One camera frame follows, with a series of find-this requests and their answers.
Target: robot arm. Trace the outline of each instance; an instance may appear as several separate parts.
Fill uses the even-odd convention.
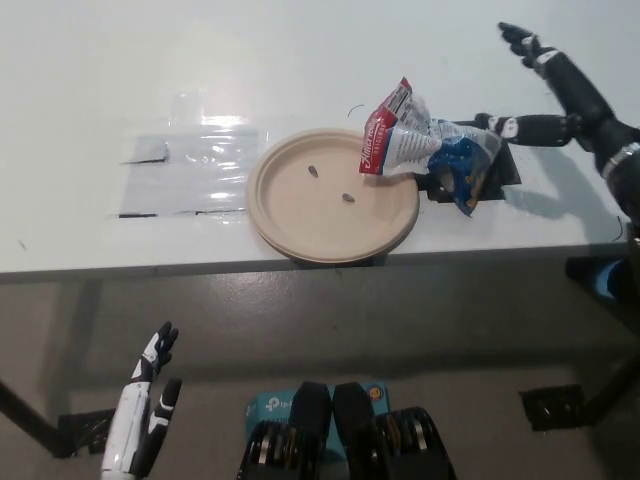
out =
[[[140,356],[124,387],[111,422],[102,460],[103,480],[135,480],[148,476],[169,427],[180,387],[171,379],[149,416],[149,390],[161,368],[171,361],[178,330],[165,323]]]
[[[575,118],[561,115],[496,117],[479,113],[474,126],[489,130],[508,143],[533,147],[562,147],[579,132]]]
[[[640,131],[620,122],[604,97],[561,51],[545,47],[538,35],[508,23],[498,27],[522,64],[535,70],[567,113],[575,137],[595,154],[596,169],[620,208],[640,228]]]

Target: paper plate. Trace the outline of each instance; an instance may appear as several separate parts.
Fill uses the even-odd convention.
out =
[[[262,237],[287,255],[320,263],[353,262],[399,242],[418,215],[416,182],[358,173],[361,151],[362,134],[348,130],[311,130],[269,149],[247,191]]]

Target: blue snack bag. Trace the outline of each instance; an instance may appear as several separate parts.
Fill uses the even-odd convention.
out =
[[[432,119],[403,78],[367,121],[360,172],[433,173],[470,216],[501,146],[501,138],[488,130]]]

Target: clear plastic sheet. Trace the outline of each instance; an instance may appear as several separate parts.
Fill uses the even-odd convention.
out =
[[[265,136],[247,119],[215,116],[137,137],[132,158],[125,162],[129,175],[120,217],[244,210],[246,181]]]

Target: white tabletop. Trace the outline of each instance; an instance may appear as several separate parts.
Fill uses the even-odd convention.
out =
[[[24,0],[0,7],[0,275],[292,268],[246,215],[114,219],[130,134],[167,122],[181,95],[237,115],[269,142],[308,127],[361,130],[405,75],[434,116],[559,113],[501,42],[500,20],[569,53],[618,116],[640,123],[637,2]],[[349,110],[357,105],[364,107]],[[381,262],[494,252],[622,251],[615,202],[576,146],[514,148],[522,185],[474,218],[421,199]]]

